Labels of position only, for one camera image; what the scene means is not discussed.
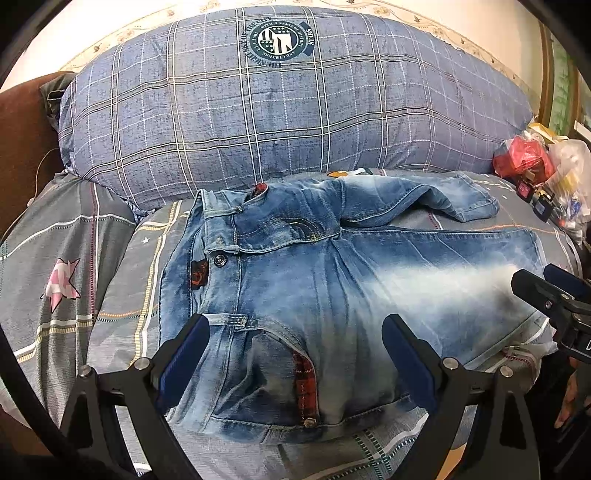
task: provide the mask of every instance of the star print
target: star print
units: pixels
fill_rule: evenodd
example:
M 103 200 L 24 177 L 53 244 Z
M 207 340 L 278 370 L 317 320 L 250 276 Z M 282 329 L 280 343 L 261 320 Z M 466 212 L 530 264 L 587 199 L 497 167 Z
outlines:
M 53 267 L 49 275 L 47 287 L 45 288 L 45 295 L 51 301 L 52 313 L 60 304 L 63 297 L 70 300 L 80 298 L 80 293 L 72 285 L 72 275 L 79 262 L 80 258 L 73 262 L 68 261 L 68 263 L 64 262 L 61 258 L 57 259 L 56 266 Z

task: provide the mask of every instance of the red bag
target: red bag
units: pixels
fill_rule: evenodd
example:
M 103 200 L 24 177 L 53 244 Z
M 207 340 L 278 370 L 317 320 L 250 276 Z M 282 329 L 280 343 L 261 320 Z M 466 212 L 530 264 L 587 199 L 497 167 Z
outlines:
M 546 148 L 537 140 L 525 140 L 517 135 L 504 142 L 492 159 L 495 173 L 504 179 L 521 175 L 531 170 L 534 185 L 544 183 L 554 174 L 554 165 L 546 153 Z

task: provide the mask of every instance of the jeans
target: jeans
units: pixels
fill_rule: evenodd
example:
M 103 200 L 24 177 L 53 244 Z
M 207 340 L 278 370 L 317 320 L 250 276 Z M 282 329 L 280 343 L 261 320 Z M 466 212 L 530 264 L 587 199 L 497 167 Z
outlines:
M 538 320 L 510 286 L 545 266 L 534 232 L 389 226 L 416 204 L 458 222 L 499 208 L 462 173 L 202 190 L 161 280 L 161 342 L 194 312 L 211 325 L 171 425 L 251 443 L 351 434 L 413 407 L 382 344 L 387 315 L 468 367 Z M 204 259 L 207 283 L 192 288 Z

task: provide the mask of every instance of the blue clamp pad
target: blue clamp pad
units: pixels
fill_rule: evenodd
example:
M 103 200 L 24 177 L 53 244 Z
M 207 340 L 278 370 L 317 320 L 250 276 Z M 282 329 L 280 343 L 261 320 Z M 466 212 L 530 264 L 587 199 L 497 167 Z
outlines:
M 156 408 L 164 414 L 178 405 L 209 342 L 209 322 L 194 314 L 180 333 L 164 342 L 152 362 L 152 386 L 158 392 Z
M 413 402 L 429 413 L 437 410 L 443 382 L 440 357 L 425 340 L 418 340 L 400 315 L 388 315 L 382 341 Z
M 591 286 L 589 283 L 554 264 L 546 265 L 544 278 L 552 285 L 564 290 L 566 293 L 570 293 L 575 300 L 585 302 L 591 300 Z

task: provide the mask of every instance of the pillow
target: pillow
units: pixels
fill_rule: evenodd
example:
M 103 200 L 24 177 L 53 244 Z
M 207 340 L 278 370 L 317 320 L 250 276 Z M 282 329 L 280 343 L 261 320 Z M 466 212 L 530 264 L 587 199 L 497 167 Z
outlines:
M 532 115 L 508 78 L 428 33 L 309 7 L 152 30 L 87 65 L 61 108 L 67 169 L 143 209 L 301 172 L 487 173 Z

